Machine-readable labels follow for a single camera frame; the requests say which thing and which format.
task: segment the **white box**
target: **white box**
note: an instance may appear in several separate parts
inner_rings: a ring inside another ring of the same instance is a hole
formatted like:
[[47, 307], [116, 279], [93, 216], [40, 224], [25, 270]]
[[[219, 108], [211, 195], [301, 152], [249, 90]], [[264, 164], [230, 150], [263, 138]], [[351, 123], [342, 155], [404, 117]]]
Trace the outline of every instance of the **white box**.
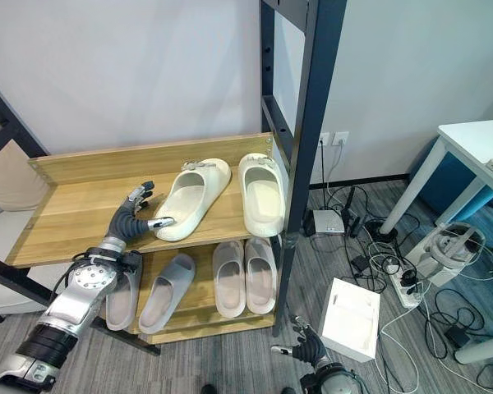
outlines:
[[320, 330], [329, 349], [361, 363], [376, 354], [380, 295], [335, 278], [327, 291]]

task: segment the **white slide sandal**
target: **white slide sandal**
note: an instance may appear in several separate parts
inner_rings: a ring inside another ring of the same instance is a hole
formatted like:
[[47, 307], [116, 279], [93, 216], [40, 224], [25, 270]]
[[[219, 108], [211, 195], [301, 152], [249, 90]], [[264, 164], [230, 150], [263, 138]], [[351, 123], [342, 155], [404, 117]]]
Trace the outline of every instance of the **white slide sandal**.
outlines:
[[181, 298], [196, 275], [196, 264], [187, 254], [175, 256], [155, 278], [150, 297], [139, 317], [139, 329], [144, 334], [160, 331], [172, 317]]
[[142, 259], [139, 259], [135, 261], [134, 271], [124, 272], [115, 290], [106, 295], [106, 325], [110, 330], [123, 330], [135, 319], [141, 276]]
[[276, 303], [276, 264], [270, 243], [252, 238], [245, 246], [246, 306], [255, 314], [269, 313]]
[[265, 154], [249, 153], [239, 163], [239, 182], [246, 229], [263, 238], [279, 234], [285, 200], [277, 163]]
[[212, 203], [230, 182], [230, 166], [219, 158], [189, 162], [173, 182], [168, 198], [155, 214], [169, 216], [175, 223], [158, 229], [155, 236], [163, 241], [179, 241], [189, 236]]
[[223, 242], [214, 250], [215, 306], [225, 318], [235, 318], [245, 309], [245, 269], [240, 241]]

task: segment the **wooden shelf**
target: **wooden shelf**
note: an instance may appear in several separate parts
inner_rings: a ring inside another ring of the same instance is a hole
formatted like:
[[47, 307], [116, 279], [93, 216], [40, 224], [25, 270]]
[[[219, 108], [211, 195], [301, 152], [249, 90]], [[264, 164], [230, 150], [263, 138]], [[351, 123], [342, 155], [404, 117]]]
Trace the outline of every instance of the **wooden shelf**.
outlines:
[[69, 262], [73, 255], [99, 244], [114, 212], [136, 186], [144, 181], [155, 183], [150, 206], [139, 213], [141, 218], [152, 218], [185, 161], [221, 158], [231, 166], [232, 179], [192, 234], [179, 242], [166, 242], [148, 232], [127, 245], [128, 250], [143, 254], [144, 263], [137, 318], [127, 331], [139, 333], [138, 316], [154, 278], [180, 252], [196, 261], [194, 282], [164, 329], [150, 336], [141, 334], [145, 340], [159, 344], [272, 326], [274, 314], [245, 311], [236, 318], [221, 316], [215, 307], [212, 269], [216, 244], [251, 236], [243, 223], [237, 166], [244, 155], [270, 153], [271, 149], [270, 137], [255, 134], [30, 160], [31, 166], [49, 183], [50, 190], [6, 263], [28, 268]]
[[219, 314], [215, 307], [214, 271], [212, 268], [212, 254], [215, 246], [203, 245], [182, 250], [166, 250], [160, 253], [145, 254], [136, 320], [127, 331], [133, 334], [140, 333], [138, 317], [141, 315], [150, 296], [153, 281], [179, 252], [190, 255], [196, 261], [194, 282], [182, 297], [175, 313], [164, 329], [157, 334], [145, 336], [147, 341], [150, 343], [178, 341], [191, 337], [206, 337], [223, 332], [236, 332], [243, 329], [262, 328], [272, 325], [274, 323], [272, 314], [258, 315], [248, 310], [236, 318], [224, 318]]
[[245, 321], [230, 321], [222, 324], [215, 324], [201, 328], [187, 328], [177, 332], [158, 332], [154, 335], [146, 336], [145, 340], [151, 344], [161, 344], [175, 341], [185, 341], [186, 339], [195, 339], [202, 337], [211, 337], [213, 335], [228, 334], [230, 332], [240, 332], [246, 330], [255, 330], [257, 328], [267, 328], [274, 326], [274, 315], [267, 314], [258, 316]]
[[[151, 174], [53, 187], [45, 206], [30, 219], [6, 263], [24, 268], [70, 261], [74, 254], [102, 240], [109, 220], [124, 196], [148, 180], [155, 183], [154, 196], [140, 216], [152, 218], [176, 176], [177, 173]], [[178, 242], [167, 242], [158, 240], [149, 232], [130, 242], [127, 248], [148, 253], [241, 240], [249, 236], [243, 222], [237, 167], [233, 167], [227, 188], [191, 235]]]

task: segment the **black metal frame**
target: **black metal frame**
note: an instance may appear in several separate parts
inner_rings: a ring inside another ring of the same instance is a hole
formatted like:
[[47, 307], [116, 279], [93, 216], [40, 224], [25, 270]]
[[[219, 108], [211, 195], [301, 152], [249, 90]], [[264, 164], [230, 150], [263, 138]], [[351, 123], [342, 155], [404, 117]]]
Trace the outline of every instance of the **black metal frame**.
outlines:
[[[308, 201], [308, 189], [347, 0], [260, 0], [261, 128], [272, 132], [288, 172], [287, 211], [279, 258], [279, 293], [272, 334], [279, 335], [294, 252]], [[273, 95], [274, 12], [305, 34], [294, 135]]]
[[[273, 133], [289, 178], [282, 243], [277, 237], [271, 239], [279, 270], [279, 294], [272, 330], [274, 336], [279, 335], [283, 321], [295, 246], [308, 200], [346, 4], [347, 0], [260, 0], [261, 129]], [[275, 11], [305, 34], [294, 135], [273, 95]], [[0, 149], [11, 139], [29, 157], [46, 154], [0, 96]], [[1, 284], [42, 305], [48, 305], [50, 290], [28, 278], [28, 272], [29, 269], [13, 268], [0, 261]], [[158, 346], [151, 346], [137, 335], [108, 330], [101, 318], [97, 318], [91, 327], [144, 351], [160, 354]]]
[[[0, 96], [0, 150], [11, 140], [15, 140], [18, 146], [30, 157], [45, 156], [44, 148], [29, 133], [15, 113], [9, 108], [5, 100]], [[49, 305], [51, 291], [38, 282], [27, 277], [28, 268], [14, 268], [0, 261], [0, 284], [8, 287], [23, 296], [38, 302], [44, 306]], [[102, 318], [96, 318], [91, 327], [123, 341], [128, 345], [137, 347], [153, 355], [160, 355], [160, 347], [150, 345], [141, 340], [137, 335], [125, 331], [110, 331]]]

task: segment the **shoe rack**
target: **shoe rack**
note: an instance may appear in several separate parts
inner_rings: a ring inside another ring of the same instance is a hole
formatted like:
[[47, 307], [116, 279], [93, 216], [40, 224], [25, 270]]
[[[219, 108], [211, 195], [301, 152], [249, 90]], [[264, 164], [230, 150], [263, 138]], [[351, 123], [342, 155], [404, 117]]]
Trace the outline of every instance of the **shoe rack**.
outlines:
[[[308, 200], [307, 191], [329, 97], [346, 4], [347, 0], [260, 1], [260, 130], [263, 134], [110, 149], [32, 160], [31, 165], [51, 185], [51, 189], [22, 232], [6, 263], [0, 261], [0, 283], [47, 305], [49, 291], [25, 278], [25, 271], [16, 268], [69, 261], [74, 254], [97, 245], [114, 209], [135, 185], [149, 179], [154, 181], [156, 200], [149, 207], [153, 210], [160, 204], [160, 196], [157, 194], [168, 193], [174, 177], [186, 160], [221, 158], [233, 170], [232, 181], [194, 233], [185, 240], [173, 243], [159, 241], [148, 234], [128, 246], [145, 254], [145, 275], [139, 310], [144, 304], [143, 299], [146, 289], [149, 290], [151, 278], [160, 271], [161, 264], [164, 264], [164, 256], [179, 250], [206, 256], [206, 259], [199, 257], [197, 268], [200, 273], [196, 275], [186, 299], [173, 315], [171, 324], [162, 333], [147, 338], [147, 341], [162, 343], [270, 325], [273, 325], [273, 336], [278, 336], [284, 321], [290, 273], [302, 215]], [[305, 37], [297, 111], [293, 117], [296, 122], [290, 126], [273, 92], [274, 17], [277, 14], [294, 25]], [[30, 157], [45, 154], [44, 149], [31, 137], [1, 98], [0, 119], [3, 120], [0, 149], [13, 138]], [[210, 250], [213, 245], [250, 236], [242, 221], [237, 165], [247, 153], [272, 153], [273, 141], [289, 179], [282, 243], [280, 245], [278, 241], [271, 239], [279, 270], [274, 315], [250, 316], [245, 313], [224, 321], [215, 314], [215, 307], [210, 303], [213, 287], [205, 267], [210, 264]], [[123, 335], [110, 332], [103, 322], [94, 327], [144, 351], [156, 355], [160, 352], [125, 332]]]
[[222, 317], [215, 307], [212, 269], [212, 254], [219, 242], [251, 236], [243, 222], [237, 165], [247, 153], [270, 153], [271, 149], [270, 136], [256, 134], [32, 159], [30, 165], [49, 183], [50, 191], [6, 263], [28, 268], [69, 261], [102, 240], [109, 219], [135, 186], [148, 180], [155, 183], [150, 206], [138, 215], [151, 218], [184, 162], [222, 158], [232, 169], [232, 179], [191, 235], [167, 242], [149, 232], [128, 244], [129, 250], [143, 254], [144, 267], [136, 320], [127, 331], [140, 334], [136, 322], [152, 282], [181, 252], [196, 261], [194, 282], [164, 329], [154, 335], [143, 334], [142, 339], [160, 344], [272, 326], [274, 313], [256, 315], [245, 310], [236, 318]]

